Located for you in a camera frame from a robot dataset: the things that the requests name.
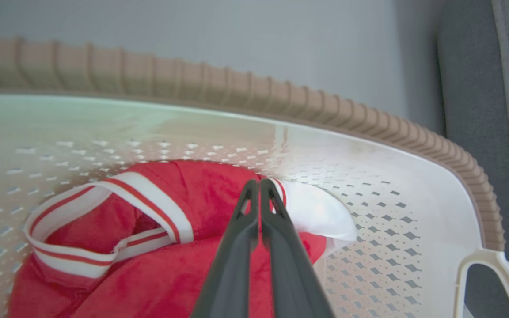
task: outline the laundry basket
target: laundry basket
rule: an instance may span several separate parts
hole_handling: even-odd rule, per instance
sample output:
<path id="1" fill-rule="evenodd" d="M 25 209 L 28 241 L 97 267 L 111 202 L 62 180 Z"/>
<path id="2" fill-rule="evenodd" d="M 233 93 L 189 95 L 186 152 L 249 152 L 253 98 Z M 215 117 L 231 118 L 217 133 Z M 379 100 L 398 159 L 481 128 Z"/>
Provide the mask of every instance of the laundry basket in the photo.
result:
<path id="1" fill-rule="evenodd" d="M 171 159 L 248 167 L 339 197 L 359 230 L 319 273 L 339 317 L 460 317 L 474 263 L 493 268 L 509 295 L 487 176 L 424 127 L 251 73 L 16 38 L 0 40 L 0 316 L 37 205 Z"/>

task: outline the basket handle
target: basket handle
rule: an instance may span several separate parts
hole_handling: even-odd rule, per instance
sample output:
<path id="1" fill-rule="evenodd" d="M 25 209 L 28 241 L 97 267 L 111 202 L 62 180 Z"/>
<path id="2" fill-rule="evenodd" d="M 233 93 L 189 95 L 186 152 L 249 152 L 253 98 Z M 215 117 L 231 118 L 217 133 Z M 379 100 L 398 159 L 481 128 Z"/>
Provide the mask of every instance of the basket handle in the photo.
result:
<path id="1" fill-rule="evenodd" d="M 498 252 L 493 250 L 482 250 L 476 251 L 474 254 L 466 257 L 460 264 L 459 277 L 457 281 L 457 293 L 455 299 L 455 317 L 463 316 L 463 304 L 465 286 L 467 283 L 467 272 L 469 267 L 473 264 L 482 264 L 491 268 L 500 278 L 501 283 L 504 286 L 505 292 L 509 298 L 509 262 L 505 259 L 504 252 Z"/>

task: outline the perforated basket wall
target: perforated basket wall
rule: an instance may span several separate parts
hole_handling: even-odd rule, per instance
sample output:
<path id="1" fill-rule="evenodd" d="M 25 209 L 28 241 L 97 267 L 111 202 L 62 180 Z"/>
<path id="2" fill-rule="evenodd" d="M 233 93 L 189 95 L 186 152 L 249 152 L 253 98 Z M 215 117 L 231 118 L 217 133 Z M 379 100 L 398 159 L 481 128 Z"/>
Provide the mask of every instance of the perforated basket wall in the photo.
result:
<path id="1" fill-rule="evenodd" d="M 135 163 L 171 159 L 248 167 L 339 197 L 359 229 L 358 242 L 325 260 L 323 287 L 340 317 L 450 316 L 461 260 L 503 248 L 482 170 L 422 127 L 204 64 L 0 41 L 0 316 L 30 253 L 30 211 Z"/>

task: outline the gray sofa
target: gray sofa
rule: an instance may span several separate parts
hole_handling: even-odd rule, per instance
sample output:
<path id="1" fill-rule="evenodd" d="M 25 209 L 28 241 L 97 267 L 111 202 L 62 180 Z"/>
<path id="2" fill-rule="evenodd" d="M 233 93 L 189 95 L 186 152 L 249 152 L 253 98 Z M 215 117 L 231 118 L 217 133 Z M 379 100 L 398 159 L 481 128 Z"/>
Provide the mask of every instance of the gray sofa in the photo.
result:
<path id="1" fill-rule="evenodd" d="M 449 0 L 438 34 L 447 137 L 473 154 L 498 196 L 509 260 L 509 0 Z M 492 270 L 469 270 L 475 318 L 509 317 Z"/>

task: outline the beige ribbed rim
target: beige ribbed rim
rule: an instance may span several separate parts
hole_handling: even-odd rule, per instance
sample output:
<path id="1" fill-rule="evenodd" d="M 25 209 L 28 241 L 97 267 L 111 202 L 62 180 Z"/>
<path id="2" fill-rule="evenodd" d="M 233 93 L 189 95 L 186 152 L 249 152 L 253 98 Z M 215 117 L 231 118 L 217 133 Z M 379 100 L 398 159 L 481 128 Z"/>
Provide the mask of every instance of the beige ribbed rim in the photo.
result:
<path id="1" fill-rule="evenodd" d="M 337 131 L 414 153 L 462 181 L 479 216 L 486 248 L 505 240 L 493 187 L 455 143 L 397 116 L 323 91 L 153 54 L 58 42 L 0 39 L 0 93 L 99 96 L 154 101 L 269 117 Z"/>

